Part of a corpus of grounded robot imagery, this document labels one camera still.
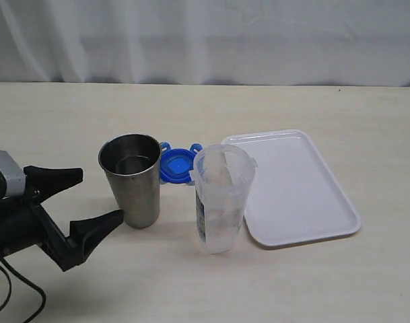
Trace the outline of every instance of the white tray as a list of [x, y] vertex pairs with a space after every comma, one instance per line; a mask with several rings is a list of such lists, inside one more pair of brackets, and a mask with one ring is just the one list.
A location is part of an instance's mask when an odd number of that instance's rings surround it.
[[360, 229], [360, 216], [306, 133], [252, 133], [223, 143], [243, 148], [258, 164], [245, 220], [260, 244], [312, 242]]

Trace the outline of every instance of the white table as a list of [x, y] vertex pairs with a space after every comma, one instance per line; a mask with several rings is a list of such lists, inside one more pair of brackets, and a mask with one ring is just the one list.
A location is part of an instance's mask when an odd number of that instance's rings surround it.
[[[44, 204], [65, 234], [116, 209], [97, 161], [115, 135], [189, 147], [288, 128], [318, 146], [362, 217], [358, 234], [263, 250], [243, 226], [235, 250], [206, 255], [194, 188], [167, 184], [157, 223], [120, 226], [66, 273], [37, 247], [8, 257], [47, 292], [35, 322], [410, 322], [410, 89], [0, 83], [0, 149], [21, 166], [85, 171]], [[39, 305], [13, 283], [0, 322]], [[0, 303], [6, 291], [0, 273]]]

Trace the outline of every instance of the blue plastic lid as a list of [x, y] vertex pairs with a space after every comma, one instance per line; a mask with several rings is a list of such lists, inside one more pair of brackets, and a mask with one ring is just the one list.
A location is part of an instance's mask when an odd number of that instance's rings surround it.
[[190, 150], [172, 149], [169, 143], [160, 143], [162, 158], [160, 162], [160, 178], [163, 182], [183, 184], [191, 182], [190, 170], [197, 152], [202, 150], [198, 143], [191, 145]]

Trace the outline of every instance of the plastic measuring jug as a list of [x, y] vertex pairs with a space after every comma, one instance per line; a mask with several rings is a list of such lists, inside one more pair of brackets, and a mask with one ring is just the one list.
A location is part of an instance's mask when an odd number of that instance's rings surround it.
[[194, 158], [190, 176], [196, 186], [197, 229], [210, 253], [233, 248], [256, 166], [233, 145], [208, 146]]

